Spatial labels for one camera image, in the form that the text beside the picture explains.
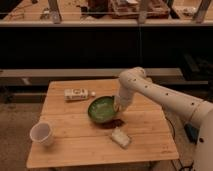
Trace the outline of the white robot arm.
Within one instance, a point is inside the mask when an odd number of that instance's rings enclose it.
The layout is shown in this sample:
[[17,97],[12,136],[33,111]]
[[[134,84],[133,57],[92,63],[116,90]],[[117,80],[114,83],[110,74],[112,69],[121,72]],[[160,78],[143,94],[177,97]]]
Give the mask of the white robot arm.
[[193,171],[213,171],[213,103],[178,92],[147,80],[141,67],[122,71],[120,87],[115,95],[116,109],[126,110],[135,93],[140,93],[169,109],[199,130]]

